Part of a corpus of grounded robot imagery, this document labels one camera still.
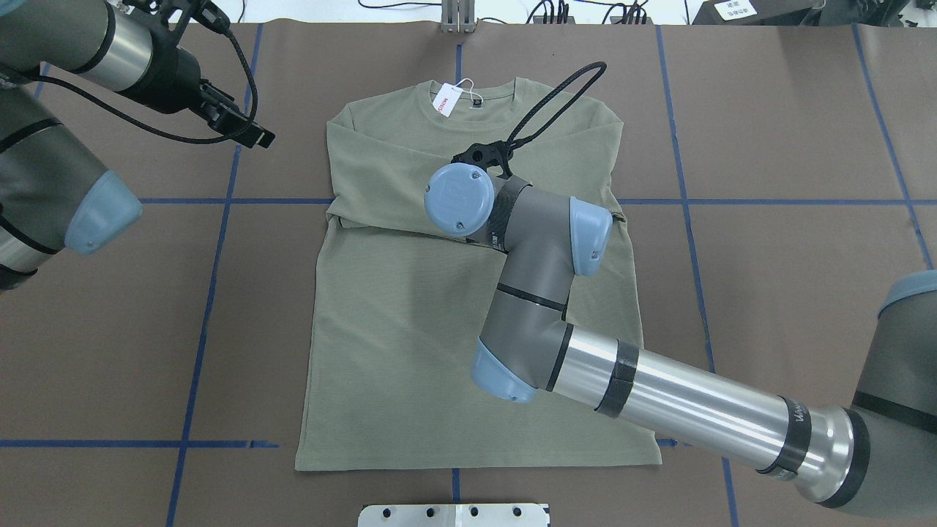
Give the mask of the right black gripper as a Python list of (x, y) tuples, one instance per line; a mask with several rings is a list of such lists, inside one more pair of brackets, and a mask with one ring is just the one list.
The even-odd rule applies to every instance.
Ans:
[(492, 167), (500, 167), (499, 178), (511, 178), (513, 172), (509, 166), (513, 149), (509, 141), (493, 141), (492, 143), (473, 143), (465, 152), (456, 154), (451, 163), (463, 163), (487, 171)]

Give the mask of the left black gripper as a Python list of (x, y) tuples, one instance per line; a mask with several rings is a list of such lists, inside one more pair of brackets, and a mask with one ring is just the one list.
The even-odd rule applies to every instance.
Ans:
[(202, 77), (196, 57), (180, 46), (190, 21), (234, 44), (239, 59), (243, 51), (231, 32), (231, 20), (213, 1), (126, 1), (130, 19), (149, 33), (152, 57), (143, 77), (121, 90), (123, 97), (158, 111), (172, 114), (190, 110), (200, 116), (211, 130), (232, 136), (240, 146), (268, 148), (275, 134), (253, 121), (225, 92)]

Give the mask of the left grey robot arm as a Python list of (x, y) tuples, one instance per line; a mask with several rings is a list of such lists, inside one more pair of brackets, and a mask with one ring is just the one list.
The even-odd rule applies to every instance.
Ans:
[[(2, 3), (2, 290), (36, 276), (63, 250), (90, 255), (121, 236), (143, 204), (36, 94), (57, 86), (154, 136), (191, 146), (235, 141), (267, 148), (275, 134), (255, 120), (257, 86), (230, 17), (214, 1), (4, 1)], [(182, 45), (191, 23), (219, 34), (244, 70), (249, 104), (214, 86)], [(170, 116), (189, 111), (213, 132), (191, 137), (157, 129), (53, 67)]]

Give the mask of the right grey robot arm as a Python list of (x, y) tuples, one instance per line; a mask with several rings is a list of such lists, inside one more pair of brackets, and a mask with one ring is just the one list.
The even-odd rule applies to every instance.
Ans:
[(597, 414), (790, 482), (861, 517), (934, 517), (935, 272), (901, 277), (846, 407), (811, 407), (567, 320), (576, 277), (598, 273), (613, 215), (516, 176), (503, 141), (472, 144), (435, 171), (425, 213), (439, 230), (506, 256), (471, 379), (513, 403), (552, 392)]

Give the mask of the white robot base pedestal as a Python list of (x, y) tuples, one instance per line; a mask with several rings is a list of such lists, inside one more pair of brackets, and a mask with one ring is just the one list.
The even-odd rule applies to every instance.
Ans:
[(375, 504), (358, 526), (552, 526), (547, 504)]

